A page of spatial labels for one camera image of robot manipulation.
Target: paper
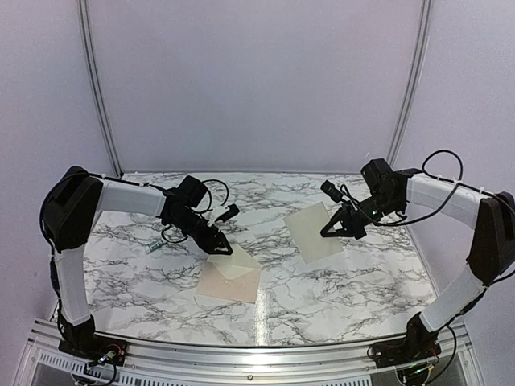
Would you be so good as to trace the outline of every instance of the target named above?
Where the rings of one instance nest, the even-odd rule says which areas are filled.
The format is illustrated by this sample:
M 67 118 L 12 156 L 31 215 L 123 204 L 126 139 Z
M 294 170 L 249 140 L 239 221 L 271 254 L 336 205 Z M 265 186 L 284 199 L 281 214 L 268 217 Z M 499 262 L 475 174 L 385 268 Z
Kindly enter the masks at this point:
M 238 302 L 256 302 L 261 266 L 239 245 L 233 245 L 233 251 L 230 256 L 212 255 L 207 259 L 197 294 Z
M 307 264 L 343 251 L 338 238 L 320 235 L 329 222 L 329 214 L 323 203 L 298 211 L 286 217 L 284 222 Z

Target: marble table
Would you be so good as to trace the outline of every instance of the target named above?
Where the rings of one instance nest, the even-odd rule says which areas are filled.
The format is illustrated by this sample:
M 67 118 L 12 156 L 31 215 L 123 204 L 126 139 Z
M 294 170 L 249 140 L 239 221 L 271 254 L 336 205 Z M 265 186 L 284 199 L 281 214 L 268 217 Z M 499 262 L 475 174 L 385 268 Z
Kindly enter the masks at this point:
M 403 332 L 408 319 L 435 298 L 404 228 L 369 227 L 361 240 L 341 239 L 342 253 L 304 263 L 283 218 L 320 201 L 332 214 L 337 206 L 320 190 L 326 179 L 347 183 L 358 199 L 365 198 L 359 175 L 192 175 L 229 185 L 229 202 L 241 213 L 219 228 L 262 265 L 256 303 L 196 295 L 207 255 L 192 240 L 146 254 L 145 246 L 160 238 L 160 221 L 104 212 L 84 260 L 89 304 L 110 314 L 103 330 L 180 343 L 332 343 Z M 183 177 L 125 176 L 163 187 L 177 186 Z M 223 187 L 209 186 L 215 201 L 223 199 Z

